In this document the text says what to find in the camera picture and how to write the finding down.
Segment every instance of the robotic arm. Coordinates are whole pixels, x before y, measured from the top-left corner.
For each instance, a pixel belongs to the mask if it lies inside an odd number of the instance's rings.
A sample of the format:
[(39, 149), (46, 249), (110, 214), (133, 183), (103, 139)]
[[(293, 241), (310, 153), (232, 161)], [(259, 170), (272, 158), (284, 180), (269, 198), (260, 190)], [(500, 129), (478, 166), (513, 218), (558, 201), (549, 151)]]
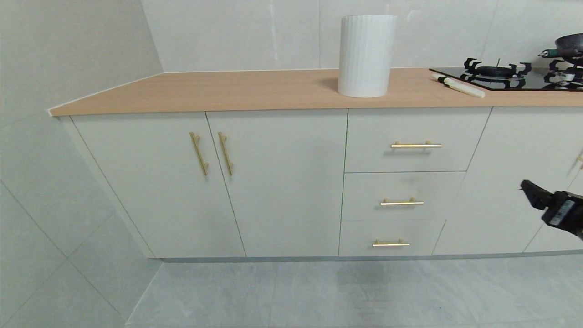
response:
[(553, 228), (572, 233), (583, 240), (583, 196), (567, 191), (550, 193), (530, 180), (520, 184), (533, 208), (545, 211), (542, 220)]

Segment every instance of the label sticker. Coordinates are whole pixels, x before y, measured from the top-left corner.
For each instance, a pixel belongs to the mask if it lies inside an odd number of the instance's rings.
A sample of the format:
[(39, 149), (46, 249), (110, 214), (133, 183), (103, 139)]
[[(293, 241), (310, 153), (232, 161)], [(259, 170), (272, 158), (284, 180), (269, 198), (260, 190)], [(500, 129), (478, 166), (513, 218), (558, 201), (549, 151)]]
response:
[(559, 208), (557, 214), (553, 216), (549, 223), (552, 225), (559, 225), (567, 213), (569, 213), (569, 211), (572, 209), (573, 205), (575, 205), (575, 202), (572, 200), (564, 202), (563, 205), (561, 205), (561, 208)]

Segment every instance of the wooden countertop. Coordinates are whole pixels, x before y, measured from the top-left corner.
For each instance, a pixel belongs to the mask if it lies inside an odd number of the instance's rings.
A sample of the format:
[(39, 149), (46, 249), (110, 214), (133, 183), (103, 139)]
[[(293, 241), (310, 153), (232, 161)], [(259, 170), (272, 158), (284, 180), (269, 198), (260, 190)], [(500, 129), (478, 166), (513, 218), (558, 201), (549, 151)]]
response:
[(374, 107), (583, 106), (583, 92), (488, 91), (478, 99), (431, 79), (427, 68), (394, 68), (389, 92), (352, 98), (338, 70), (166, 73), (64, 104), (52, 116), (172, 111)]

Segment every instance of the frying pan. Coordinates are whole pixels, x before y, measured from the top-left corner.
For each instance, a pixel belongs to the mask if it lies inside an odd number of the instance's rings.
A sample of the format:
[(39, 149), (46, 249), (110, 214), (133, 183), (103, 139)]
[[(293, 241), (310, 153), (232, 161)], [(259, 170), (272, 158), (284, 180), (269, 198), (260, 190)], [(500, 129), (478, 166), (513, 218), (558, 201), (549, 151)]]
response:
[(543, 58), (561, 57), (571, 64), (583, 66), (583, 33), (563, 36), (555, 40), (556, 49), (546, 49), (539, 55)]

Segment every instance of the kitchen cabinet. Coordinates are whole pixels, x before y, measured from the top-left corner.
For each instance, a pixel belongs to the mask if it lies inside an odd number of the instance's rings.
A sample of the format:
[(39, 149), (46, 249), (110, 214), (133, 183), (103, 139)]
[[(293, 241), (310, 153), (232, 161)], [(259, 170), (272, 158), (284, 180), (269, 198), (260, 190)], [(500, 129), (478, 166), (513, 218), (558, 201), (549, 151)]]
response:
[(465, 171), (490, 110), (351, 109), (346, 171)]
[(443, 224), (443, 220), (342, 221), (340, 256), (431, 255)]
[(580, 107), (495, 107), (434, 254), (523, 252), (543, 223), (520, 182), (566, 189), (579, 171), (581, 121)]
[[(342, 222), (446, 219), (463, 176), (464, 172), (347, 173)], [(412, 198), (417, 204), (402, 204)]]
[[(550, 191), (554, 191), (551, 186), (546, 186)], [(573, 183), (567, 190), (571, 193), (583, 195), (583, 174), (579, 172)], [(551, 228), (543, 224), (532, 239), (525, 252), (549, 252), (554, 250), (576, 250), (583, 249), (583, 243), (579, 238), (566, 231)]]
[(205, 113), (73, 120), (156, 257), (245, 256)]
[(337, 256), (347, 110), (207, 115), (247, 256)]

